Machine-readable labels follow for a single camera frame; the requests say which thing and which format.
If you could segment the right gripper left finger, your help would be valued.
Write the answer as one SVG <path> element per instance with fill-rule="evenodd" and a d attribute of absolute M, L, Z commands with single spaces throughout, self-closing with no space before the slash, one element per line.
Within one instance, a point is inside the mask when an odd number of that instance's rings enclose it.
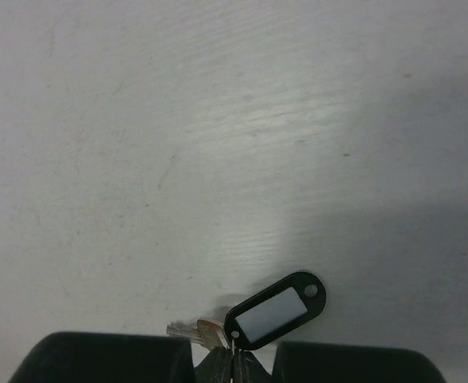
<path fill-rule="evenodd" d="M 11 382 L 231 382 L 231 352 L 198 365 L 185 338 L 57 332 L 41 339 Z"/>

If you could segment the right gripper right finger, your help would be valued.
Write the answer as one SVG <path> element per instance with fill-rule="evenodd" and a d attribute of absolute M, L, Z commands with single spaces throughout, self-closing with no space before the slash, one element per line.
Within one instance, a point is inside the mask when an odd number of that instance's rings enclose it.
<path fill-rule="evenodd" d="M 408 349 L 282 342 L 268 373 L 250 352 L 233 359 L 234 382 L 444 382 L 425 356 Z"/>

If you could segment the silver key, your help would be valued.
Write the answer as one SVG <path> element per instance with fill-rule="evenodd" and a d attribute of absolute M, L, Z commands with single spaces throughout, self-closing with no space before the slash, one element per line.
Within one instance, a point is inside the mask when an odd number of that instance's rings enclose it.
<path fill-rule="evenodd" d="M 212 318 L 199 318 L 195 322 L 171 322 L 166 334 L 174 338 L 186 338 L 209 351 L 230 348 L 223 322 Z"/>

